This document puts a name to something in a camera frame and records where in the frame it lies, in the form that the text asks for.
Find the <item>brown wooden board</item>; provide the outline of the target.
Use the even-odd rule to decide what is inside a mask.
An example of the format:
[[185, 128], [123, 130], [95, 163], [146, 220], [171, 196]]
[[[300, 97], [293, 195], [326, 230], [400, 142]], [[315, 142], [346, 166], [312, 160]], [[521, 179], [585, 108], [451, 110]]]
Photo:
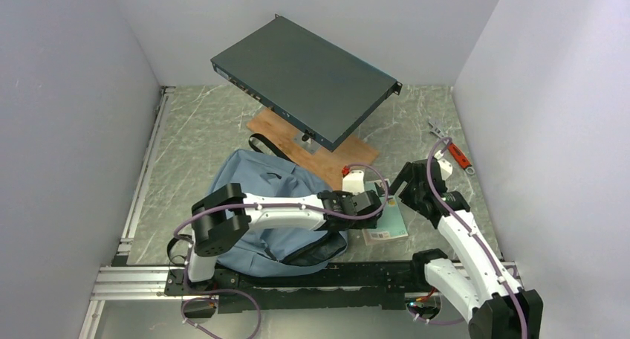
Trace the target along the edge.
[[247, 128], [267, 137], [294, 163], [320, 177], [332, 189], [342, 189], [342, 168], [348, 164], [372, 164], [379, 152], [355, 135], [346, 138], [334, 151], [319, 144], [311, 152], [301, 144], [302, 133], [271, 110], [263, 108]]

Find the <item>teal paperback book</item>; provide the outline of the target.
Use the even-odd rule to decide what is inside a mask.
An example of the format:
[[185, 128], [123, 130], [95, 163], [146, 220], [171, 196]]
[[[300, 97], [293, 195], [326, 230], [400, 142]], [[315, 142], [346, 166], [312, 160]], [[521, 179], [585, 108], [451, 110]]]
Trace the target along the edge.
[[366, 245], [376, 245], [393, 239], [405, 238], [409, 235], [403, 215], [395, 195], [389, 193], [388, 198], [384, 197], [382, 181], [367, 181], [365, 190], [374, 190], [385, 204], [382, 216], [377, 222], [375, 229], [363, 229], [362, 234]]

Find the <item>red handled adjustable wrench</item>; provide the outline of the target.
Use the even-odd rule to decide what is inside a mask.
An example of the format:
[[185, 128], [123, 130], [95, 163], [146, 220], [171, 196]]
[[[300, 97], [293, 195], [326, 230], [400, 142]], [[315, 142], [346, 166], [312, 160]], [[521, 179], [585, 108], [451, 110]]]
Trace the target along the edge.
[[[428, 119], [428, 124], [430, 127], [429, 132], [432, 135], [434, 135], [438, 139], [446, 137], [446, 133], [441, 129], [441, 123], [439, 120], [434, 117], [430, 117]], [[475, 169], [467, 156], [453, 142], [449, 143], [448, 141], [444, 141], [444, 144], [446, 145], [446, 149], [454, 158], [459, 167], [462, 168], [462, 170], [464, 170], [466, 174], [475, 175]]]

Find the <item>metal stand bracket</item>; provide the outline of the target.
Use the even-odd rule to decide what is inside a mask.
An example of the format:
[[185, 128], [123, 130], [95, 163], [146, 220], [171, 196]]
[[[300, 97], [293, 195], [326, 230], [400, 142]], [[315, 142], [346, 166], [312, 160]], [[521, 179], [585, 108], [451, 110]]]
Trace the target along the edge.
[[304, 132], [296, 134], [293, 138], [293, 142], [311, 155], [314, 155], [321, 148], [319, 143]]

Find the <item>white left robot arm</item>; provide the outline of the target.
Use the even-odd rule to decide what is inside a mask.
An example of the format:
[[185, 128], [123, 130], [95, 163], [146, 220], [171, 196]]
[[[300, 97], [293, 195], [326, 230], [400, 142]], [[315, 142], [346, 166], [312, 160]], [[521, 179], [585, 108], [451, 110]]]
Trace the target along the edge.
[[253, 277], [321, 271], [348, 247], [348, 230], [375, 228], [384, 204], [373, 190], [324, 190], [309, 196], [257, 196], [231, 183], [198, 201], [184, 285], [212, 288], [216, 265]]

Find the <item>blue student backpack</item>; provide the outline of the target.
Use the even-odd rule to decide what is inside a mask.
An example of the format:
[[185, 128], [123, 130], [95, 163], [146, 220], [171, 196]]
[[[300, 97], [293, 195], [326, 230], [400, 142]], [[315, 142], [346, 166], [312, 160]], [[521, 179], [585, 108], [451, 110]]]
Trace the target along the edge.
[[292, 277], [322, 270], [348, 247], [340, 193], [282, 152], [238, 149], [221, 166], [207, 195], [191, 207], [185, 262], [194, 283], [222, 265], [253, 277]]

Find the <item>aluminium frame rail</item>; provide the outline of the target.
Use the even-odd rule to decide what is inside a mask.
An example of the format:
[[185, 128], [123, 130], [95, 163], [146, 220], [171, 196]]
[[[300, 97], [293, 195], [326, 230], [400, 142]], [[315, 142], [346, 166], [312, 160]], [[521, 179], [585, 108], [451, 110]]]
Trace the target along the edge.
[[88, 309], [80, 330], [80, 338], [95, 338], [103, 309], [108, 301], [162, 300], [167, 278], [164, 265], [128, 265], [140, 222], [149, 182], [157, 158], [159, 144], [166, 127], [175, 87], [163, 86], [160, 101], [155, 109], [155, 121], [143, 156], [139, 178], [123, 227], [116, 254], [110, 265], [98, 271]]

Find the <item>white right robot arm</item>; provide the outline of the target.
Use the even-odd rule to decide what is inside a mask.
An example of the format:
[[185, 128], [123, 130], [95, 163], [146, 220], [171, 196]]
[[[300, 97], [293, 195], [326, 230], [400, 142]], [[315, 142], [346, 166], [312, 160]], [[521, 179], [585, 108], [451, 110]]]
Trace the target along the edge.
[[465, 198], [449, 191], [434, 158], [408, 162], [389, 187], [400, 202], [429, 220], [447, 240], [466, 273], [440, 249], [412, 257], [414, 288], [431, 287], [458, 310], [471, 338], [538, 338], [543, 301], [507, 270], [482, 236]]

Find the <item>dark teal rack server unit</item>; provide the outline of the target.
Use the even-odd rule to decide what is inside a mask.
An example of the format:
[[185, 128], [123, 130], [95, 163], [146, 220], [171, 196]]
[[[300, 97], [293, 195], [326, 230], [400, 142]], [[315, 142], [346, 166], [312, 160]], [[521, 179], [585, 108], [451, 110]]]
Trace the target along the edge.
[[403, 86], [280, 15], [210, 62], [225, 80], [329, 151]]

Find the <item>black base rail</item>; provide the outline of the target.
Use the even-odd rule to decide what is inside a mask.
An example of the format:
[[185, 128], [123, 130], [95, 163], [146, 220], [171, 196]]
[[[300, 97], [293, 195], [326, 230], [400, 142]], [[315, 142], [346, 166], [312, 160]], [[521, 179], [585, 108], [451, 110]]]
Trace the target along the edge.
[[218, 266], [211, 280], [184, 285], [184, 272], [171, 269], [167, 297], [188, 298], [214, 291], [218, 313], [262, 310], [376, 307], [403, 310], [416, 300], [435, 306], [437, 291], [421, 283], [410, 261], [333, 262], [314, 274], [252, 277]]

